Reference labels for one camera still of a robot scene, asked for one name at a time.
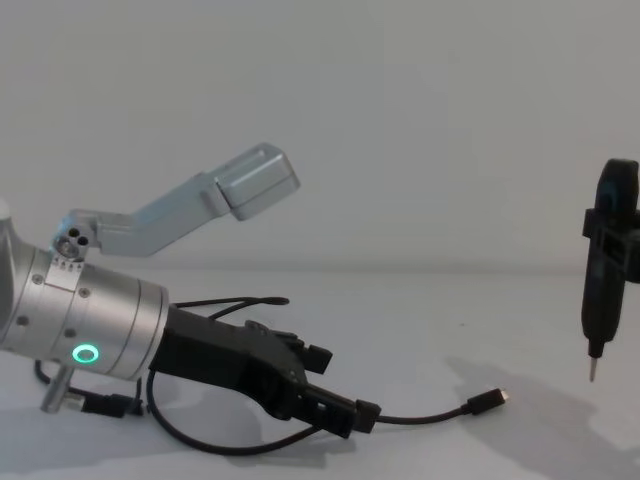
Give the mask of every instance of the white table surface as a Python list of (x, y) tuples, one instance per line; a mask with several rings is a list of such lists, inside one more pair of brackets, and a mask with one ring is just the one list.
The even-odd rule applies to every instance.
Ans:
[[(38, 409), (31, 362), (0, 355), (0, 479), (640, 478), (640, 295), (628, 288), (621, 331), (595, 384), (580, 329), (582, 278), (141, 271), (172, 300), (283, 295), (286, 307), (233, 316), (298, 333), (334, 352), (319, 385), (397, 415), (439, 413), (488, 388), (505, 408), (482, 417), (349, 440), (320, 434), (280, 452), (231, 459), (191, 451), (150, 417), (115, 420)], [(127, 392), (90, 375), (78, 385)], [(248, 445), (300, 429), (233, 392), (162, 376), (167, 415), (211, 442)]]

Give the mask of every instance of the silver bracket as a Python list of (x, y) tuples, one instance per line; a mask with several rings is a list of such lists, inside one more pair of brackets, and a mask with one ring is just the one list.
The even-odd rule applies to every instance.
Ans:
[(75, 369), (72, 367), (66, 367), (64, 365), (60, 366), (58, 373), (51, 380), (47, 393), (42, 400), (40, 409), (43, 412), (58, 413), (62, 406), (62, 402), (67, 395), (67, 391), (69, 390), (71, 377), (73, 376), (74, 371)]
[[(84, 259), (87, 247), (107, 255), (146, 257), (227, 213), (238, 220), (251, 218), (299, 186), (284, 152), (263, 143), (131, 215), (72, 210), (58, 229), (54, 250), (74, 261)], [(60, 282), (55, 275), (52, 280)]]
[(78, 286), (87, 245), (79, 245), (80, 234), (69, 236), (69, 231), (57, 236), (51, 246), (51, 264), (45, 278), (47, 285), (74, 292)]

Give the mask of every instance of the green led ring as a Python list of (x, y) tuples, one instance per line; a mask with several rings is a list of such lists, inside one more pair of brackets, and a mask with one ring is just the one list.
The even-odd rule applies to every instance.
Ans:
[(90, 343), (83, 343), (73, 349), (71, 356), (78, 363), (94, 363), (100, 357), (100, 352)]

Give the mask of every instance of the black tool holder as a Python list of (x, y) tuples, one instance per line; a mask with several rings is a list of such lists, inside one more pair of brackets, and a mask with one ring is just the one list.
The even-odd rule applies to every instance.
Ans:
[(280, 420), (297, 418), (343, 438), (371, 433), (378, 405), (307, 381), (305, 371), (324, 373), (331, 357), (323, 348), (305, 347), (293, 333), (253, 321), (236, 327), (171, 307), (150, 369), (238, 391)]
[(625, 282), (640, 283), (640, 212), (638, 163), (609, 160), (586, 211), (582, 234), (591, 240), (582, 303), (583, 328), (600, 330), (604, 341), (590, 342), (589, 355), (602, 356), (613, 340), (622, 308)]

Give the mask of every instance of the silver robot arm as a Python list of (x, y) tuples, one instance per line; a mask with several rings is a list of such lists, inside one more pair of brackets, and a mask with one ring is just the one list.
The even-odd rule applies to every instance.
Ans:
[(148, 256), (227, 213), (246, 220), (298, 187), (285, 154), (261, 144), (131, 215), (70, 212), (48, 251), (17, 236), (0, 200), (0, 349), (60, 365), (47, 412), (60, 408), (76, 368), (138, 378), (162, 337), (168, 292), (86, 264), (88, 249)]
[(228, 213), (247, 220), (299, 186), (284, 152), (264, 143), (131, 215), (73, 210), (63, 219), (53, 247), (72, 261), (84, 258), (89, 247), (106, 255), (147, 257)]

